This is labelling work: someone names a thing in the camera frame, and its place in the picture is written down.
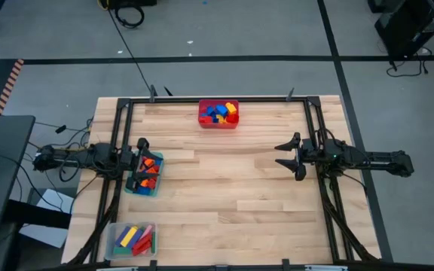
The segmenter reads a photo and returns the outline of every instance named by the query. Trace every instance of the white paper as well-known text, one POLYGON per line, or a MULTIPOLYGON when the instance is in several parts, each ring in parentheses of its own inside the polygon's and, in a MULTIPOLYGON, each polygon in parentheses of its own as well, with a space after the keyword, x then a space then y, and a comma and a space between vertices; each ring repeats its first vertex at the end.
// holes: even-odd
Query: white paper
MULTIPOLYGON (((61 205, 61 209, 67 214, 69 213, 69 209, 73 202, 73 198, 63 195, 61 193, 57 193, 56 191, 51 189, 47 189, 44 192, 43 198, 55 206, 60 207, 61 205), (63 199, 63 204, 61 203, 61 199, 58 197, 58 194, 63 199)), ((47 204, 42 199, 39 200, 37 206, 45 209, 59 211, 58 208, 47 204)), ((68 230, 39 225, 29 225, 27 227, 21 228, 20 233, 48 245, 52 245, 53 247, 61 248, 65 243, 66 236, 68 235, 68 230)))

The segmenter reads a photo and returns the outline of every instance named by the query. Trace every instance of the orange and black striped tape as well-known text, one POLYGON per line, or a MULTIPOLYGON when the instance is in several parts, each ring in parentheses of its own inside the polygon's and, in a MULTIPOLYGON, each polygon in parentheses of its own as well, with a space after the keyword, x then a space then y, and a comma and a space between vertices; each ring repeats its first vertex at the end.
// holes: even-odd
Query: orange and black striped tape
POLYGON ((20 75, 21 68, 23 67, 24 60, 19 59, 14 63, 13 69, 9 74, 8 81, 6 82, 5 88, 0 95, 0 115, 3 114, 3 111, 8 103, 11 92, 13 92, 13 87, 16 83, 16 79, 18 75, 20 75))

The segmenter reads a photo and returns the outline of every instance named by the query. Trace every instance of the red plastic bin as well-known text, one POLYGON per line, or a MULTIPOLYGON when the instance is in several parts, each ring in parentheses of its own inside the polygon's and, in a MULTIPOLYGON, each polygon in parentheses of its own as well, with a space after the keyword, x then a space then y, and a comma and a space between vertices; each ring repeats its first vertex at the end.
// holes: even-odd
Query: red plastic bin
POLYGON ((201 114, 207 113, 207 108, 212 106, 215 108, 216 105, 225 106, 226 103, 230 102, 237 109, 237 116, 239 116, 239 102, 232 99, 202 99, 199 101, 199 114, 197 115, 197 122, 202 128, 214 128, 214 129, 235 129, 239 121, 236 123, 201 123, 198 118, 201 114))

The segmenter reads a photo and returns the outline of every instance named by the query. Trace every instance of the yellow block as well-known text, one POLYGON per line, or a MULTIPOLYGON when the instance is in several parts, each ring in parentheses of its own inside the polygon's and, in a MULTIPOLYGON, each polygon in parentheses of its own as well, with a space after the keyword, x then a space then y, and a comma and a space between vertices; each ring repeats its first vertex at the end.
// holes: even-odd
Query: yellow block
POLYGON ((229 110, 229 114, 235 114, 237 112, 235 106, 232 105, 230 102, 226 103, 225 107, 227 108, 227 110, 229 110))
POLYGON ((225 119, 223 116, 221 115, 216 115, 215 117, 217 117, 219 119, 219 123, 225 123, 225 119))
POLYGON ((135 235, 137 230, 138 230, 137 226, 131 227, 127 235, 123 238, 123 240, 121 240, 120 245, 126 247, 128 245, 128 242, 132 239, 132 237, 135 235))

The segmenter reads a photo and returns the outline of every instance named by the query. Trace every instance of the wooden table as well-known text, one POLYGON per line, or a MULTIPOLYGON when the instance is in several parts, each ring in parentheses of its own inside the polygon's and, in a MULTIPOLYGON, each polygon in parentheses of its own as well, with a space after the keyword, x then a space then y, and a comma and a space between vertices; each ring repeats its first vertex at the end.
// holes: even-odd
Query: wooden table
MULTIPOLYGON (((325 124, 337 139, 351 142, 339 96, 321 96, 325 124)), ((110 142, 117 98, 100 98, 91 142, 110 142)), ((294 102, 240 103, 236 130, 202 129, 197 103, 138 104, 133 109, 130 143, 140 137, 151 151, 164 154, 165 167, 156 198, 122 192, 118 221, 158 224, 159 266, 331 263, 326 223, 316 172, 293 174, 274 159, 293 152, 275 151, 294 132, 309 137, 304 106, 294 102)), ((317 118, 313 116, 315 127, 317 118)), ((123 130, 125 118, 121 120, 123 130)), ((121 144, 121 132, 118 145, 121 144)), ((358 171, 347 174, 360 179, 358 171)), ((94 176, 84 171, 79 189, 94 176)), ((380 257, 368 203, 362 187, 338 179, 347 223, 361 243, 380 257)), ((62 263, 73 258, 91 234, 102 179, 77 198, 62 263)), ((113 187, 108 198, 111 199, 113 187)), ((343 242, 335 227, 340 256, 343 242)), ((99 260, 105 254, 102 234, 99 260)), ((114 265, 147 266, 153 258, 119 260, 114 265)))

